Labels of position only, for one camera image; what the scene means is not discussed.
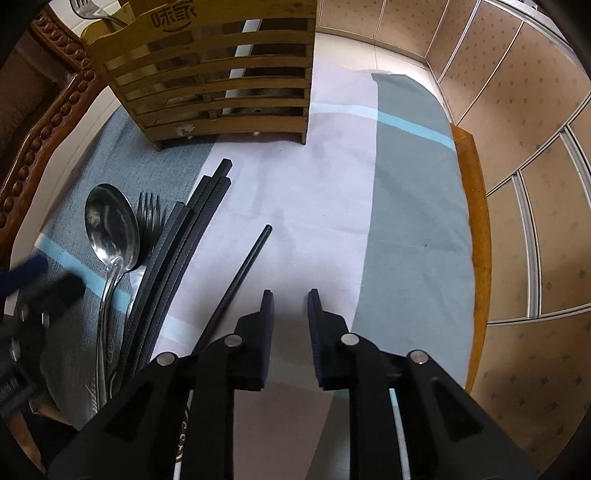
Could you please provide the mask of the large steel spoon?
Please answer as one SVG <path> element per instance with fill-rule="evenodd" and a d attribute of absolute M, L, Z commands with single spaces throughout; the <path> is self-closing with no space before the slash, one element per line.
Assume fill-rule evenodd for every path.
<path fill-rule="evenodd" d="M 100 410 L 108 400 L 107 344 L 111 301 L 117 284 L 131 271 L 139 256 L 139 227 L 127 198 L 110 184 L 92 188 L 85 202 L 87 237 L 96 257 L 106 266 L 106 281 L 99 304 L 95 356 L 95 397 Z"/>

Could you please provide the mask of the steel fork dark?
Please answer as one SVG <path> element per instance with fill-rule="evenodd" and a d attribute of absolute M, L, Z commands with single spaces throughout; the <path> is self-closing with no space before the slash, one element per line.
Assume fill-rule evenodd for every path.
<path fill-rule="evenodd" d="M 136 266 L 139 267 L 150 256 L 164 227 L 165 211 L 161 208 L 160 197 L 153 193 L 141 192 L 136 219 L 139 229 L 139 254 Z"/>

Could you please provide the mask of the black chopstick middle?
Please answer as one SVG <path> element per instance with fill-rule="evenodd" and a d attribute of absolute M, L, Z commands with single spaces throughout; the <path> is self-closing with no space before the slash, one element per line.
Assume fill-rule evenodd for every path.
<path fill-rule="evenodd" d="M 225 176 L 202 179 L 197 200 L 169 218 L 125 327 L 115 386 L 127 384 L 149 362 L 172 299 L 193 253 L 228 192 Z"/>

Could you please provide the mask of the black chopstick left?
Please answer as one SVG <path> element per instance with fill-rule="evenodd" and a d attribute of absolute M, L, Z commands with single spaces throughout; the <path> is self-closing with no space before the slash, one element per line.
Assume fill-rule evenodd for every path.
<path fill-rule="evenodd" d="M 165 222 L 162 233 L 156 242 L 146 270 L 134 297 L 129 315 L 126 317 L 123 339 L 119 351 L 118 363 L 107 379 L 107 395 L 109 398 L 116 392 L 116 388 L 124 378 L 127 366 L 133 365 L 135 351 L 139 347 L 139 340 L 143 332 L 142 321 L 151 305 L 152 293 L 158 286 L 164 264 L 176 246 L 179 235 L 183 233 L 185 222 L 189 219 L 191 209 L 182 202 L 176 202 Z"/>

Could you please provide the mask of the carved wooden chair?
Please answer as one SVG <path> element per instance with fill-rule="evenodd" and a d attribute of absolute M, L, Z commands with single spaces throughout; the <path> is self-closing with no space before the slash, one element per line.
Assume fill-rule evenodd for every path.
<path fill-rule="evenodd" d="M 106 83 L 47 1 L 1 5 L 1 266 L 7 268 L 50 157 Z"/>

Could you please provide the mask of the black chopstick long top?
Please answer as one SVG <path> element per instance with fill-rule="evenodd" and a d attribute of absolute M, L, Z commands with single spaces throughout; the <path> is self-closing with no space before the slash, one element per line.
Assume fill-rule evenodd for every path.
<path fill-rule="evenodd" d="M 189 219 L 184 224 L 185 229 L 183 233 L 179 235 L 174 250 L 170 254 L 166 263 L 164 264 L 165 269 L 161 272 L 158 286 L 152 293 L 151 305 L 149 307 L 149 310 L 147 311 L 145 319 L 142 321 L 143 332 L 139 340 L 139 347 L 135 351 L 136 357 L 134 359 L 133 365 L 127 366 L 124 378 L 133 376 L 135 370 L 137 368 L 140 368 L 141 351 L 143 343 L 148 337 L 148 323 L 152 319 L 152 316 L 155 314 L 157 310 L 157 305 L 159 303 L 160 298 L 164 294 L 166 283 L 171 277 L 172 272 L 174 271 L 175 264 L 179 261 L 181 253 L 185 250 L 184 245 L 187 242 L 187 240 L 190 239 L 190 234 L 192 230 L 195 230 L 197 228 L 197 221 L 199 220 L 200 216 L 204 216 L 206 202 L 209 200 L 209 198 L 213 196 L 214 188 L 219 183 L 219 181 L 221 179 L 226 179 L 226 175 L 228 175 L 228 172 L 231 168 L 232 162 L 226 158 L 222 159 L 221 162 L 218 164 L 216 170 L 214 171 L 214 174 L 212 174 L 211 176 L 204 175 L 204 177 L 201 178 L 193 194 L 190 196 L 189 200 L 185 204 L 187 207 L 191 209 L 191 214 L 189 216 Z"/>

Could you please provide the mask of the grey white striped tablecloth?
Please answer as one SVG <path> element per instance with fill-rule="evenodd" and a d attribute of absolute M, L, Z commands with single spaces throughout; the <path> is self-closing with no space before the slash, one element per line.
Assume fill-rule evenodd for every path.
<path fill-rule="evenodd" d="M 41 369 L 62 420 L 61 437 L 92 417 L 95 337 L 105 267 L 84 229 L 98 184 L 130 200 L 184 202 L 221 160 L 228 193 L 182 277 L 148 353 L 187 355 L 263 227 L 273 229 L 219 330 L 228 333 L 274 295 L 270 376 L 240 392 L 235 410 L 239 479 L 345 479 L 349 412 L 344 392 L 318 388 L 305 300 L 380 349 L 431 354 L 467 378 L 475 293 L 472 239 L 451 127 L 438 100 L 404 75 L 318 63 L 304 143 L 235 135 L 154 149 L 116 111 L 72 172 L 36 240 L 49 276 L 82 276 L 84 298 L 50 330 Z"/>

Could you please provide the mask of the black chopstick separate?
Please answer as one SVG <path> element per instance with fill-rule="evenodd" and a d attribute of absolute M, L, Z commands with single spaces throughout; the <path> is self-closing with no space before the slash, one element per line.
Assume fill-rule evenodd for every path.
<path fill-rule="evenodd" d="M 219 300 L 211 318 L 209 318 L 205 325 L 204 330 L 202 330 L 197 340 L 197 344 L 195 344 L 191 352 L 192 355 L 204 351 L 209 342 L 211 342 L 221 320 L 224 318 L 225 313 L 228 312 L 229 306 L 233 299 L 235 299 L 235 295 L 238 293 L 243 281 L 245 281 L 247 274 L 249 274 L 249 271 L 252 269 L 252 265 L 256 262 L 256 258 L 259 257 L 260 252 L 263 250 L 263 246 L 266 244 L 271 232 L 273 232 L 273 226 L 266 224 L 263 231 L 260 232 L 259 237 L 257 237 L 256 242 L 254 242 L 252 248 L 249 250 L 249 254 L 246 255 L 242 265 L 238 268 L 238 272 L 235 273 L 235 277 L 232 278 L 231 283 L 228 285 L 228 289 L 225 290 Z"/>

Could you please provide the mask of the wooden utensil holder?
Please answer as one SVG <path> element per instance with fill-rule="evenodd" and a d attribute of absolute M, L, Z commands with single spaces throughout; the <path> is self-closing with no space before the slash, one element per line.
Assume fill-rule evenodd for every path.
<path fill-rule="evenodd" d="M 156 148 L 224 134 L 308 135 L 315 1 L 129 1 L 81 41 L 99 76 Z M 260 19 L 254 33 L 245 21 Z M 235 57 L 252 44 L 249 57 Z M 245 76 L 230 79 L 232 68 Z M 238 97 L 225 92 L 238 89 Z M 232 107 L 222 115 L 224 107 Z"/>

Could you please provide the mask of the steel fork shiny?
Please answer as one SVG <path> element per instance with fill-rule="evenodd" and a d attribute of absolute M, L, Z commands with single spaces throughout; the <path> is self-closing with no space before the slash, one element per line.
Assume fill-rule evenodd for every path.
<path fill-rule="evenodd" d="M 104 20 L 119 27 L 126 27 L 127 24 L 109 15 L 105 10 L 99 7 L 91 0 L 69 0 L 69 5 L 75 15 L 84 20 Z"/>

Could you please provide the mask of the kitchen cabinets beige doors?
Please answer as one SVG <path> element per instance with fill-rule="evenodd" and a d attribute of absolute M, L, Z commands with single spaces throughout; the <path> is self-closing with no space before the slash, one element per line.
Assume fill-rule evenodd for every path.
<path fill-rule="evenodd" d="M 590 80 L 526 1 L 322 1 L 318 29 L 420 60 L 480 155 L 492 296 L 473 395 L 539 472 L 590 410 Z"/>

